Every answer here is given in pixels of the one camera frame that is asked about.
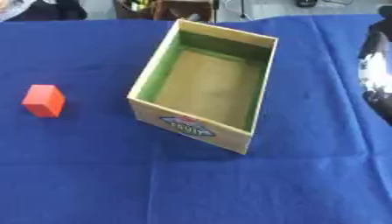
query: table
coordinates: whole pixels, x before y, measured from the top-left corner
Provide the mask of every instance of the table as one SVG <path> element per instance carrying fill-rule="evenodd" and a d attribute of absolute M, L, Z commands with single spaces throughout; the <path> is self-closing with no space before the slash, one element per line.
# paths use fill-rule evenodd
<path fill-rule="evenodd" d="M 170 22 L 0 24 L 0 223 L 390 223 L 392 128 L 357 80 L 379 19 L 220 24 L 280 38 L 247 156 L 135 120 L 125 95 Z M 46 83 L 60 119 L 20 105 Z"/>

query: cable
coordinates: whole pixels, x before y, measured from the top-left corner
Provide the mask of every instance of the cable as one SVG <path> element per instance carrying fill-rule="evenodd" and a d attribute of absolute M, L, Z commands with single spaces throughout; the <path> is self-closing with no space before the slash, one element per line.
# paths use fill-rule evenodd
<path fill-rule="evenodd" d="M 353 4 L 355 0 L 351 0 L 351 2 L 347 2 L 347 3 L 345 3 L 345 2 L 338 2 L 338 1 L 334 1 L 334 0 L 323 0 L 323 1 L 326 2 L 326 3 L 330 3 L 330 4 L 343 4 L 345 6 L 348 6 L 350 4 Z"/>
<path fill-rule="evenodd" d="M 230 7 L 228 7 L 228 4 L 231 3 L 232 1 L 233 1 L 233 0 L 226 0 L 226 1 L 223 3 L 223 6 L 224 6 L 225 9 L 227 9 L 228 11 L 231 11 L 231 12 L 233 12 L 233 13 L 235 13 L 235 14 L 239 14 L 240 17 L 241 17 L 242 14 L 241 14 L 240 12 L 238 12 L 238 11 L 236 11 L 236 10 L 233 10 L 233 9 L 230 9 Z M 250 17 L 250 16 L 249 16 L 248 14 L 246 14 L 246 13 L 244 13 L 243 16 L 245 16 L 245 18 L 246 18 L 247 20 L 253 20 L 253 18 Z"/>

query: cardboard box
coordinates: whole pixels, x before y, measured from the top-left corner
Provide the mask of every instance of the cardboard box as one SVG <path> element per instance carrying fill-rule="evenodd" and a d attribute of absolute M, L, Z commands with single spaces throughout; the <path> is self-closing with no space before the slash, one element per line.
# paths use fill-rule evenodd
<path fill-rule="evenodd" d="M 140 121 L 241 154 L 277 39 L 178 20 L 128 94 Z"/>

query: orange block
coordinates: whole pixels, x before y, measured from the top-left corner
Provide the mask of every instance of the orange block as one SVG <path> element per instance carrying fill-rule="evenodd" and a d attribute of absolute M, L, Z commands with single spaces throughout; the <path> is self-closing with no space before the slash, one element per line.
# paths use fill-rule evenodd
<path fill-rule="evenodd" d="M 31 85 L 22 105 L 37 117 L 59 117 L 65 100 L 54 85 Z"/>

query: floor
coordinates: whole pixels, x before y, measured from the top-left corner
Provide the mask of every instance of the floor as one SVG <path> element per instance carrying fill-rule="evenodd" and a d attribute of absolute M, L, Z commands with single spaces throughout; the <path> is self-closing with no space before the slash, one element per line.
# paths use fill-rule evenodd
<path fill-rule="evenodd" d="M 114 0 L 80 0 L 91 19 L 115 18 Z M 392 0 L 353 0 L 345 6 L 337 3 L 326 3 L 318 0 L 318 5 L 311 9 L 301 9 L 295 6 L 295 0 L 244 0 L 247 19 L 271 18 L 282 15 L 308 14 L 363 14 L 376 13 L 381 4 L 392 4 Z M 330 0 L 342 3 L 352 0 Z M 240 18 L 241 0 L 221 0 L 218 12 L 219 22 L 237 22 L 247 19 Z"/>

